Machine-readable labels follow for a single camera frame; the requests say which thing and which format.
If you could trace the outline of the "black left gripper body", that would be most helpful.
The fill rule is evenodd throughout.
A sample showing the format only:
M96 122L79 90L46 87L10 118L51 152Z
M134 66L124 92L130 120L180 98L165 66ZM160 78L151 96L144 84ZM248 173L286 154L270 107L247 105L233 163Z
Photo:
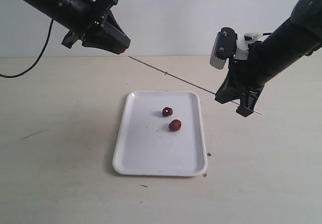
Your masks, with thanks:
M90 28L99 26L103 28L102 21L104 14L117 3L118 0L95 0L90 14L85 16L88 20L88 22L86 22L86 26L78 32L69 31L64 36L61 44L67 48L72 48L76 41L80 40L83 42L85 32Z

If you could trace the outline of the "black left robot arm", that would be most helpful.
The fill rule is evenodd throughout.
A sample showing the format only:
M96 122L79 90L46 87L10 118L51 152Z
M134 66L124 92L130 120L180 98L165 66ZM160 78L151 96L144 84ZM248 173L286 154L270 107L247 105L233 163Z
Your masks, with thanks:
M119 0L23 1L69 30L62 40L62 45L67 48L72 48L80 40L83 47L121 54L130 46L130 38L111 11Z

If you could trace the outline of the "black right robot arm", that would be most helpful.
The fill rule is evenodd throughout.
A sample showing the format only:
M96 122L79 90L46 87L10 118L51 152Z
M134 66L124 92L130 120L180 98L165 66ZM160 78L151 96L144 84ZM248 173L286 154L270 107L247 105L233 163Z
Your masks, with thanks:
M215 93L221 104L239 100L236 112L248 117L265 84L303 56L321 48L321 0L299 0L290 17L272 33L217 33L210 65L228 73Z

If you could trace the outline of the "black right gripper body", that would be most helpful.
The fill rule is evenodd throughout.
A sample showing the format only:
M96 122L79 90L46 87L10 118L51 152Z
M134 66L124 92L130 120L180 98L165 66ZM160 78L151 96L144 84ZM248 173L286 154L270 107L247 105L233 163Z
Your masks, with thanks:
M264 88L257 86L252 80L258 70L258 49L259 45L251 45L248 50L237 49L233 59L229 60L228 71L235 72L243 88Z

